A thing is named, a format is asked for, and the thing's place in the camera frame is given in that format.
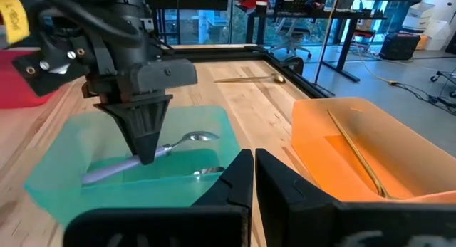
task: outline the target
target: wooden tabletop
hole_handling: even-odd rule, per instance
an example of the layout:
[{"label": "wooden tabletop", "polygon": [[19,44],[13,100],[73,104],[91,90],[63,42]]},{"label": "wooden tabletop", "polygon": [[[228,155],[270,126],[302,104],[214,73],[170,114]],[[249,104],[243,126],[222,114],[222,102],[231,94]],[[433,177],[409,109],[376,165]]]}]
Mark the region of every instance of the wooden tabletop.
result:
[{"label": "wooden tabletop", "polygon": [[[291,148],[293,102],[307,99],[291,83],[214,83],[214,80],[265,76],[276,71],[264,61],[195,63],[198,84],[167,91],[170,106],[220,105],[228,114],[243,149],[265,148],[309,178]],[[40,161],[63,123],[72,115],[93,111],[96,98],[83,99],[84,78],[64,85],[44,105],[0,110],[0,239],[2,246],[61,246],[63,229],[40,210],[23,183]],[[252,246],[266,246],[254,193]]]}]

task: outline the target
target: orange plastic tray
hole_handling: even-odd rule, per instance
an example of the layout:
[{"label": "orange plastic tray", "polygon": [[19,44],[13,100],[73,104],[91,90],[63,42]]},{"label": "orange plastic tray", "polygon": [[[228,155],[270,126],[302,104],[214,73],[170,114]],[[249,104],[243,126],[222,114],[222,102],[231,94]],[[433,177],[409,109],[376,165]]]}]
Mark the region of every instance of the orange plastic tray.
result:
[{"label": "orange plastic tray", "polygon": [[[398,200],[377,195],[328,110]],[[292,118],[293,148],[320,188],[337,199],[456,203],[456,159],[367,100],[300,100]]]}]

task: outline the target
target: green plastic tray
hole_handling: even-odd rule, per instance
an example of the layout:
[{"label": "green plastic tray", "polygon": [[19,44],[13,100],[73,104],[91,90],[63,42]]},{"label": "green plastic tray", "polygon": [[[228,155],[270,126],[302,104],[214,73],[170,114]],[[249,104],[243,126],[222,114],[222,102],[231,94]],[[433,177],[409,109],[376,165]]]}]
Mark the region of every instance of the green plastic tray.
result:
[{"label": "green plastic tray", "polygon": [[97,208],[187,207],[218,179],[220,173],[193,175],[208,167],[228,167],[239,145],[226,112],[217,106],[169,109],[159,145],[183,134],[206,130],[220,136],[211,142],[185,142],[166,157],[91,185],[81,176],[131,156],[117,125],[102,112],[70,118],[25,182],[33,200],[66,226],[72,218]]}]

